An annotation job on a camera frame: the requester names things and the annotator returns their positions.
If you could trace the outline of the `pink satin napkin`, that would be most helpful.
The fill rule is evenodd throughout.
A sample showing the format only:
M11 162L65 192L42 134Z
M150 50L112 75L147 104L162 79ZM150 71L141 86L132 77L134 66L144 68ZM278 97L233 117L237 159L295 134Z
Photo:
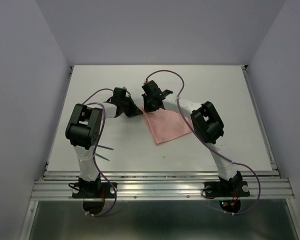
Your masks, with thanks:
M171 110L159 109L154 112L145 112L143 109L142 116L156 145L192 132L182 116Z

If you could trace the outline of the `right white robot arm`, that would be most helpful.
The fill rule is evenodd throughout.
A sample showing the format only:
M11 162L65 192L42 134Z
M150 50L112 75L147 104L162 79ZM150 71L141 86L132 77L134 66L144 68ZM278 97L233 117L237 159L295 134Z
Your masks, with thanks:
M168 89L162 91L153 80L145 83L142 89L147 113L163 109L181 114L185 121L191 120L191 131L210 150L217 166L221 192L225 195L236 192L243 177L232 161L222 157L217 140L224 136L224 123L214 105L209 101L197 103L184 99Z

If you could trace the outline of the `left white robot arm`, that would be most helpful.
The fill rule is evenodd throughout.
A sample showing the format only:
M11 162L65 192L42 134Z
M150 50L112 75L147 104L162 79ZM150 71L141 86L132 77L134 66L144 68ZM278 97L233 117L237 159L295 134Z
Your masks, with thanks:
M125 114L128 118L143 112L134 103L125 87L116 87L105 102L92 103L92 107L77 103L65 130L65 137L74 147L79 164L79 180L85 181L84 191L90 197L101 193L101 184L96 181L100 172L95 166L96 146L101 138L106 119Z

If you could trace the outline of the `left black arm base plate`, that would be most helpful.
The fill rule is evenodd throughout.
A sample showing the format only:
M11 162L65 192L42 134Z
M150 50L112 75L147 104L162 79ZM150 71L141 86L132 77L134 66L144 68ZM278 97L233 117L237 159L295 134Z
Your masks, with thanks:
M116 194L108 182L101 182L97 188L84 187L81 189L79 183L69 183L73 199L114 199Z

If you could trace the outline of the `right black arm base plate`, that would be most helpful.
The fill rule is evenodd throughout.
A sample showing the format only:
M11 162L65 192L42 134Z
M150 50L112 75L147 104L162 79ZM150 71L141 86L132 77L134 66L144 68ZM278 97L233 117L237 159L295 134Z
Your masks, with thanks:
M246 181L240 181L236 186L221 181L206 181L203 184L204 188L201 194L208 199L232 198L237 195L239 197L250 196L248 183Z

